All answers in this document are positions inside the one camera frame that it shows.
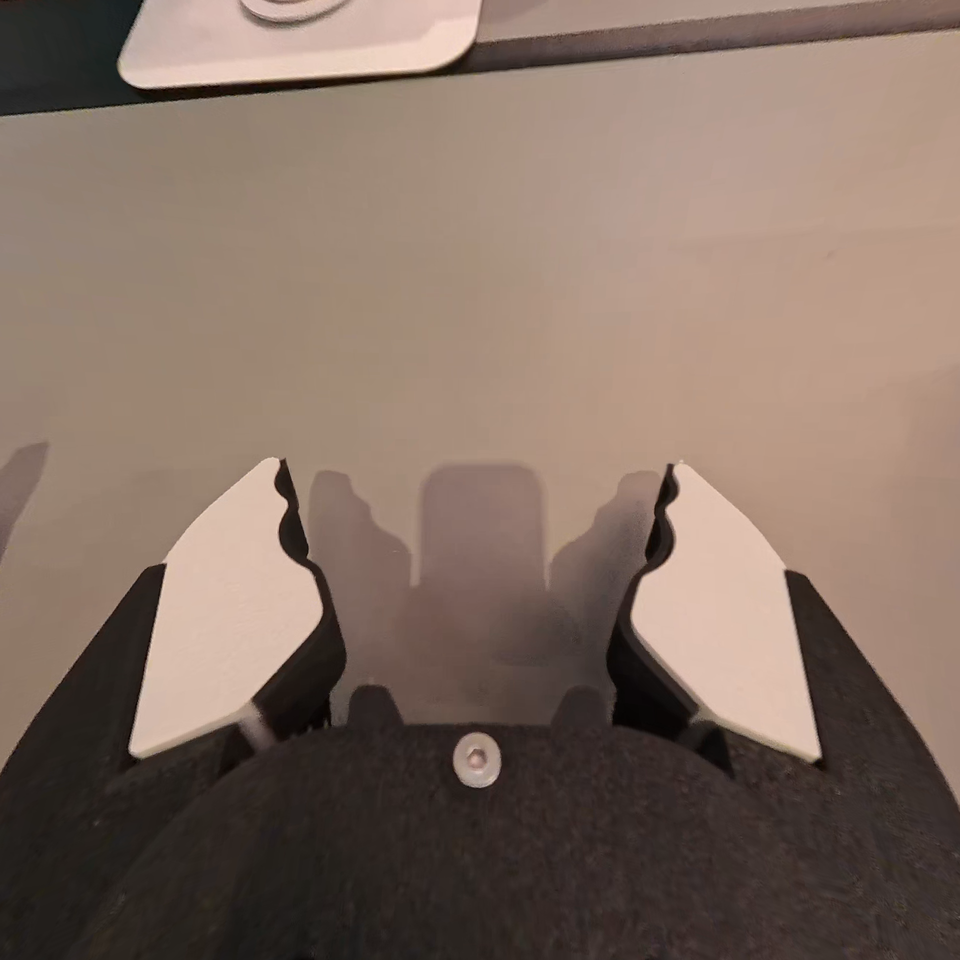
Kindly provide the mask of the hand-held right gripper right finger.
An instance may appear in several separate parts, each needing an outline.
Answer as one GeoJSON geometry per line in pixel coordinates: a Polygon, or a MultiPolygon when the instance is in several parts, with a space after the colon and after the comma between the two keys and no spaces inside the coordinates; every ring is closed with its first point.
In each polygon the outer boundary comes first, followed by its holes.
{"type": "Polygon", "coordinates": [[[698,750],[713,734],[822,760],[787,570],[689,463],[666,465],[608,642],[612,723],[698,750]]]}

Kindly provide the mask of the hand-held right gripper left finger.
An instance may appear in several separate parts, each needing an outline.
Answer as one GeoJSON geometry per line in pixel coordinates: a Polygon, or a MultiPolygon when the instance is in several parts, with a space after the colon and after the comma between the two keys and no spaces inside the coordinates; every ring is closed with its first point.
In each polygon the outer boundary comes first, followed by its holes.
{"type": "Polygon", "coordinates": [[[262,751],[329,719],[346,645],[285,460],[267,458],[234,483],[163,567],[134,758],[227,727],[262,751]]]}

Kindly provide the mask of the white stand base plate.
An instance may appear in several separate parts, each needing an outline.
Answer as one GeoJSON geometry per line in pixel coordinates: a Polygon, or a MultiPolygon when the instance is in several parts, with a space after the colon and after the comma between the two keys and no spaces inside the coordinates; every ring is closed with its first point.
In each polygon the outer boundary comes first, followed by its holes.
{"type": "Polygon", "coordinates": [[[474,44],[481,1],[146,1],[117,60],[138,90],[419,76],[474,44]]]}

